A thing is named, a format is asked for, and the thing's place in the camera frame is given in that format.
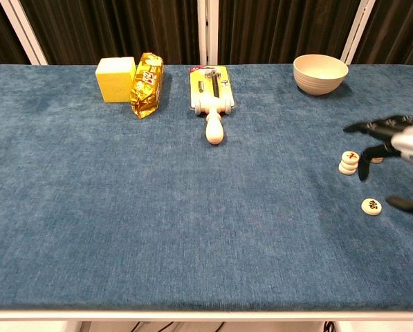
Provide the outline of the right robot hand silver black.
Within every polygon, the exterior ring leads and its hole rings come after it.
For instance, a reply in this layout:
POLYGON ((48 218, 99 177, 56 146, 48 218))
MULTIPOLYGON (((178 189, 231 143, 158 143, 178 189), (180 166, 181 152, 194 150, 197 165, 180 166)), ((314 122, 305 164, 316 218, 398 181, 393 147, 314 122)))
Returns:
POLYGON ((357 122, 343 129, 346 133, 363 133, 383 143, 368 147, 360 154, 358 177, 364 181, 369 176, 369 165, 374 158, 401 158, 413 164, 413 117, 391 116, 372 122, 357 122))

